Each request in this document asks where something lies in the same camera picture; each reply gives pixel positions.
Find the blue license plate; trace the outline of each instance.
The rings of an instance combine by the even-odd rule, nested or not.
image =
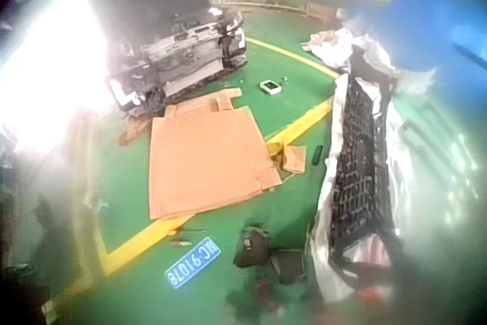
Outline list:
[[[178,289],[186,284],[192,277],[204,270],[218,255],[221,250],[209,237],[200,241],[185,256],[172,265],[164,275],[169,283]]]

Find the plastic wrap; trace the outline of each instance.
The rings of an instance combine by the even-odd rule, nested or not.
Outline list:
[[[366,81],[358,80],[364,91],[374,102],[373,113],[379,112],[379,87]],[[323,181],[318,201],[317,219],[310,237],[310,250],[320,290],[326,302],[340,301],[353,293],[354,289],[346,285],[329,264],[329,227],[333,187],[340,152],[343,145],[342,121],[345,97],[348,87],[348,75],[336,79],[336,92],[333,100],[332,141],[329,157],[326,161],[326,176]],[[391,209],[396,232],[408,230],[410,217],[410,187],[412,182],[412,162],[407,147],[399,139],[402,125],[399,114],[389,103],[387,111],[387,167],[390,181]],[[390,264],[384,244],[373,234],[349,248],[344,255],[354,262],[365,262],[387,266]]]

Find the cardboard piece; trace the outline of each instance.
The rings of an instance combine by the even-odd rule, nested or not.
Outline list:
[[[306,146],[286,146],[282,169],[294,174],[303,174],[306,170]]]
[[[170,108],[152,124],[152,219],[217,209],[282,183],[255,119],[223,90]]]

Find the green floor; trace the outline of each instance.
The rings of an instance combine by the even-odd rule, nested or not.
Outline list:
[[[301,50],[300,43],[308,40],[310,33],[320,30],[320,22],[279,11],[253,10],[245,15],[247,36],[318,62]],[[210,85],[201,93],[220,88],[241,88],[243,95],[234,100],[234,105],[250,107],[265,137],[278,132],[333,95],[333,80],[308,65],[251,43],[247,56],[249,63],[245,68]],[[258,87],[263,80],[280,81],[282,78],[287,78],[287,84],[281,94],[269,96]],[[403,119],[411,118],[419,123],[438,147],[451,156],[451,136],[424,118],[421,109],[424,99],[399,96],[395,98],[394,105]],[[466,134],[467,141],[470,141],[471,134],[453,127],[458,126],[453,117],[447,120],[455,133]],[[151,224],[148,218],[149,136],[145,132],[131,145],[121,148],[117,140],[125,127],[126,122],[121,120],[120,113],[113,113],[99,125],[96,136],[98,195],[109,204],[106,214],[100,218],[100,226],[109,252]],[[314,167],[310,159],[317,145],[325,145],[324,151],[329,149],[330,118],[318,123],[295,143],[307,146],[306,174],[292,177],[274,192],[197,215],[188,221],[185,228],[204,231],[181,235],[182,238],[198,242],[209,236],[222,252],[189,283],[174,290],[164,278],[164,271],[189,250],[188,247],[172,246],[165,239],[120,273],[97,279],[92,291],[78,296],[73,302],[69,322],[120,325],[303,323],[308,316],[308,304],[303,302],[305,290],[287,290],[275,285],[272,290],[285,306],[279,316],[267,314],[256,299],[254,285],[269,274],[265,270],[237,269],[232,264],[240,230],[247,225],[259,225],[269,230],[274,247],[303,247],[307,223],[316,213],[325,174],[323,162]],[[414,200],[422,209],[415,210],[411,216],[417,230],[415,240],[406,245],[406,250],[423,258],[422,267],[432,271],[433,277],[441,279],[435,269],[444,263],[444,253],[449,253],[450,248],[440,250],[434,239],[439,236],[445,240],[454,235],[457,228],[460,230],[463,221],[457,220],[453,226],[445,228],[445,217],[455,215],[458,210],[468,212],[468,207],[460,199],[458,205],[447,203],[450,188],[445,189],[432,177],[434,172],[421,156],[413,154],[412,160],[416,178]],[[448,187],[458,193],[456,184],[451,181],[449,184]]]

